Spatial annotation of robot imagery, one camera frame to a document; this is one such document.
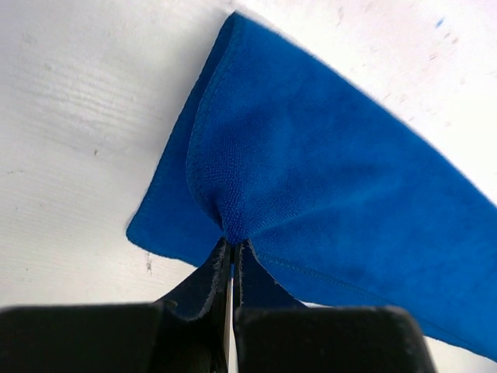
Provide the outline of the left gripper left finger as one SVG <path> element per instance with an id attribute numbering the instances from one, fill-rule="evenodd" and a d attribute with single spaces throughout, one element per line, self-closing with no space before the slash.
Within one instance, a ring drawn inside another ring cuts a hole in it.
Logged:
<path id="1" fill-rule="evenodd" d="M 206 261 L 156 302 L 162 306 L 154 372 L 226 372 L 231 247 L 221 238 Z"/>

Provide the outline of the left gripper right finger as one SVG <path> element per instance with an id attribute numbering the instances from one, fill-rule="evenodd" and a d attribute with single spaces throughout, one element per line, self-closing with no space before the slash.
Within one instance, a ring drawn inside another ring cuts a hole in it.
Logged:
<path id="1" fill-rule="evenodd" d="M 239 372 L 283 372 L 290 366 L 294 321 L 305 305 L 256 257 L 252 242 L 234 248 L 233 330 Z"/>

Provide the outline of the blue towel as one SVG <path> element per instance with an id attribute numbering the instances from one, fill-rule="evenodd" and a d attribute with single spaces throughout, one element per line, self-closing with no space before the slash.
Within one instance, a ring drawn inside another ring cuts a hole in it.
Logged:
<path id="1" fill-rule="evenodd" d="M 221 27 L 126 231 L 201 265 L 249 239 L 296 298 L 396 305 L 496 357 L 496 208 L 401 121 L 239 13 Z"/>

